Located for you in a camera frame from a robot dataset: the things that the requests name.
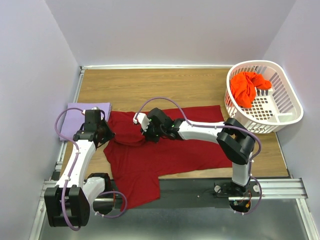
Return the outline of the dark red t shirt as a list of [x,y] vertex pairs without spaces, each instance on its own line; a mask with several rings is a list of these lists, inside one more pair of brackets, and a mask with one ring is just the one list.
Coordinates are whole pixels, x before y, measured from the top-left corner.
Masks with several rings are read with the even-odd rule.
[[146,141],[133,123],[134,112],[112,111],[108,125],[115,132],[104,154],[118,190],[132,209],[160,198],[159,177],[198,170],[230,168],[218,144],[200,140]]

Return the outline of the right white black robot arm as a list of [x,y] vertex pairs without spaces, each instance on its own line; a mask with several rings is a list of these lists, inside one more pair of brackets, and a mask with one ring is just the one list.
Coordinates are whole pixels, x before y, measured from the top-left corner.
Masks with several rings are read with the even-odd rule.
[[159,108],[148,114],[138,112],[133,123],[140,125],[147,141],[158,142],[160,138],[170,140],[198,140],[218,144],[232,162],[232,178],[229,191],[236,196],[248,191],[251,179],[251,158],[257,137],[236,119],[225,122],[197,122],[186,118],[171,119]]

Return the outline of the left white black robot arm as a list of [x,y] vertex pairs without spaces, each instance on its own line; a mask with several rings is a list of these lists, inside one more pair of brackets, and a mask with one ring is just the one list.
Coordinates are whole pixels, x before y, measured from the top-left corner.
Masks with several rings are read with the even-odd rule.
[[51,227],[80,230],[88,224],[95,199],[107,197],[113,189],[107,173],[92,173],[86,177],[89,163],[97,148],[110,141],[112,132],[105,112],[98,107],[82,110],[84,122],[73,135],[70,159],[55,186],[44,192],[47,218]]

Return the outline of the folded purple t shirt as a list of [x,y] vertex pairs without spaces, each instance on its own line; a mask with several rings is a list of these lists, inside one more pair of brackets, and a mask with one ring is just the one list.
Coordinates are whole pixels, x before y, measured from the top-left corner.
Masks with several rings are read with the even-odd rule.
[[[78,108],[81,110],[90,110],[94,107],[98,107],[105,113],[105,120],[109,120],[109,116],[112,110],[112,105],[109,102],[106,103],[68,103],[67,108]],[[85,116],[78,110],[68,110],[64,118],[61,134],[70,139],[80,129],[81,125],[85,122]]]

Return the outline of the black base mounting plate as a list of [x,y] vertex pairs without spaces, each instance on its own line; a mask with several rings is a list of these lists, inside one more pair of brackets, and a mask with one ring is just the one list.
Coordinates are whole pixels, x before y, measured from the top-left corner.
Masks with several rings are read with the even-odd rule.
[[259,196],[255,182],[237,186],[230,178],[125,177],[110,184],[117,193],[102,195],[93,203],[100,213],[134,208],[226,208],[247,213]]

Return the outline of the orange t shirt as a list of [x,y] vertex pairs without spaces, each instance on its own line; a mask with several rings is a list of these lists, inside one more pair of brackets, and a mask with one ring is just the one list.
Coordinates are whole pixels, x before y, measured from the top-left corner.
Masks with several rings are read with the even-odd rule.
[[272,83],[266,80],[262,74],[242,71],[230,80],[230,90],[238,106],[251,108],[256,97],[256,89],[269,90]]

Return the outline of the white plastic laundry basket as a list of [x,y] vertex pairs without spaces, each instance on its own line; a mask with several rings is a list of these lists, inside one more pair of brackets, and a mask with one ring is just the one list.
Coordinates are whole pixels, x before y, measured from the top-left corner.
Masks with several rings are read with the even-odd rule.
[[[251,108],[239,106],[231,93],[230,81],[241,72],[261,74],[272,84],[269,90],[255,90],[256,96]],[[284,69],[269,60],[249,60],[235,64],[227,73],[224,104],[229,117],[235,118],[255,134],[277,132],[299,122],[304,114]]]

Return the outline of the aluminium frame rail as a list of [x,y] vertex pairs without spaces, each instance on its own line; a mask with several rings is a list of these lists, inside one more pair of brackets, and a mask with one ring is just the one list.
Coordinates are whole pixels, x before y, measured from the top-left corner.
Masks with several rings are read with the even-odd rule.
[[[111,102],[116,110],[137,110],[149,97],[174,98],[184,107],[221,105],[226,88],[227,68],[150,68],[86,69],[80,72],[74,100],[76,102]],[[93,217],[83,232],[51,228],[45,201],[41,199],[32,226],[32,240],[89,239],[223,239],[317,240],[319,234],[307,205],[307,192],[302,179],[285,173],[279,140],[273,133],[260,137],[263,151],[270,152],[274,168],[262,177],[259,207],[248,217],[229,208],[135,208],[124,219],[103,222]],[[229,168],[208,169],[166,175],[160,179],[227,178]]]

